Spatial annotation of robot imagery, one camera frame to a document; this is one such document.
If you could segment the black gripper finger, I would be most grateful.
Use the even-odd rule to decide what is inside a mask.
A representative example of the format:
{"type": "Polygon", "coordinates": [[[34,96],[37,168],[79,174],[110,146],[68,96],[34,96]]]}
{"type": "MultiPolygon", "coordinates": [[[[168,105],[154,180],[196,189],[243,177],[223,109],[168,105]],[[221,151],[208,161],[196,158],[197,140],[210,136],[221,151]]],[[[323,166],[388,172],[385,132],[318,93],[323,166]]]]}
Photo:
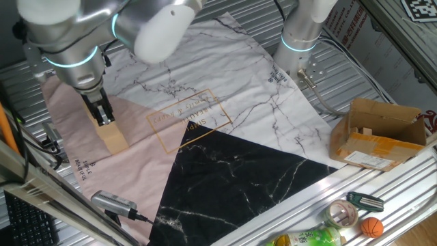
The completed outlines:
{"type": "Polygon", "coordinates": [[[102,97],[101,106],[102,106],[101,116],[102,116],[103,123],[110,124],[110,123],[114,122],[115,118],[113,116],[113,109],[112,109],[111,103],[109,102],[109,99],[107,98],[107,96],[102,97]]]}
{"type": "Polygon", "coordinates": [[[101,105],[99,105],[97,102],[93,102],[91,104],[91,112],[94,116],[94,118],[96,119],[98,124],[104,124],[104,109],[102,108],[101,105]]]}

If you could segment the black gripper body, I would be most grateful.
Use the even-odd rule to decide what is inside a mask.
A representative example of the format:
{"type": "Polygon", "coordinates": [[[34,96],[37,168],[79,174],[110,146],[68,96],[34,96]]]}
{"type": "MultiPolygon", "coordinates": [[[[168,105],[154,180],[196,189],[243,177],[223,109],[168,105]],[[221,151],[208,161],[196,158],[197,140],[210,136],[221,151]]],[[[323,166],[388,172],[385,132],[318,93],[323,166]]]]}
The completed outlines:
{"type": "Polygon", "coordinates": [[[81,96],[89,109],[96,108],[99,105],[102,105],[103,108],[110,105],[107,94],[103,87],[98,87],[88,92],[81,92],[81,96]]]}

